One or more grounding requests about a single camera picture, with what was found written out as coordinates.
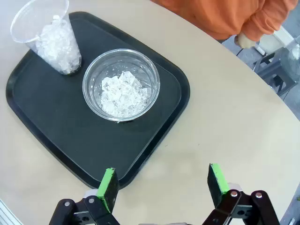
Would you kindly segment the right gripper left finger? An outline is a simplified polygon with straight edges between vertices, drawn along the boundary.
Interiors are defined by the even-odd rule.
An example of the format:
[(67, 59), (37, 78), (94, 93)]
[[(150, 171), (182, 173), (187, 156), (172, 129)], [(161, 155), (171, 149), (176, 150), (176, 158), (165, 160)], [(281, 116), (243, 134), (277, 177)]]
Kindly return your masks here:
[(51, 225), (118, 225), (112, 215), (119, 190), (114, 168), (106, 169), (99, 188), (79, 202), (62, 199), (58, 202), (49, 224)]

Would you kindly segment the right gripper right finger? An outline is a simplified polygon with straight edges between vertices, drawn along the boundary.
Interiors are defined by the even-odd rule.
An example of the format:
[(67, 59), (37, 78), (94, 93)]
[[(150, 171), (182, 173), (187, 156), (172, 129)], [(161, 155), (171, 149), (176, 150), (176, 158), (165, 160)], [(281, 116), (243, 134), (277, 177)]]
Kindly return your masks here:
[(241, 219), (246, 225), (280, 224), (268, 194), (256, 190), (250, 195), (230, 188), (218, 164), (209, 164), (207, 183), (214, 210), (204, 221), (205, 225), (228, 225)]

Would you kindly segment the person left hand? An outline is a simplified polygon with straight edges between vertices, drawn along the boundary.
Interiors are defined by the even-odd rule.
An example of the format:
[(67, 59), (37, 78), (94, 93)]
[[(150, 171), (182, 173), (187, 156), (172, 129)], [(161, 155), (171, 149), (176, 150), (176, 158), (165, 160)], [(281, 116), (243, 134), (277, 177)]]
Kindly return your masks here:
[(235, 36), (234, 42), (237, 46), (239, 46), (242, 49), (249, 49), (251, 47), (254, 47), (256, 42), (250, 40), (247, 38), (247, 36), (244, 33), (240, 33)]

